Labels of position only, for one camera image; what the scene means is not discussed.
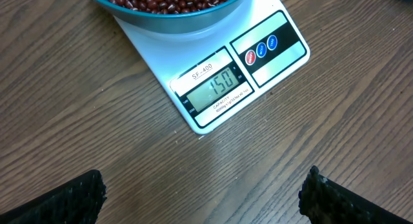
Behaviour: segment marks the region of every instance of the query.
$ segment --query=wooden table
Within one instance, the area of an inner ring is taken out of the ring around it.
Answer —
[[[308,64],[200,138],[91,0],[0,0],[0,213],[99,169],[104,223],[308,223],[312,165],[413,221],[413,4],[282,0]]]

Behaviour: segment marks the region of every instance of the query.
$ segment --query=teal bowl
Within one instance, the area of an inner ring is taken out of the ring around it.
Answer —
[[[182,34],[202,30],[226,17],[243,0],[229,0],[221,5],[187,14],[149,14],[123,8],[108,0],[94,0],[122,21],[145,30],[163,34]]]

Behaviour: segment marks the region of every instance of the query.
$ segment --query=button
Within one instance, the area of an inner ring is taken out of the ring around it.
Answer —
[[[267,54],[267,46],[265,43],[259,43],[257,46],[257,56],[259,58],[264,57]]]
[[[267,47],[269,50],[275,50],[277,48],[278,40],[275,35],[271,35],[267,39]]]
[[[257,59],[257,55],[254,52],[254,50],[249,50],[245,54],[245,62],[247,63],[248,66],[253,65],[256,62],[256,59]]]

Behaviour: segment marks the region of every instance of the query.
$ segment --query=red button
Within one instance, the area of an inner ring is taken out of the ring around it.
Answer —
[[[248,66],[253,65],[256,62],[256,59],[257,59],[257,55],[254,52],[254,50],[249,50],[245,54],[245,62],[247,63]]]

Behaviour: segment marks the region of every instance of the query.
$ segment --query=bowl of beans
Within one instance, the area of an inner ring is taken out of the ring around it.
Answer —
[[[145,30],[182,34],[222,20],[243,0],[94,0],[115,17]]]

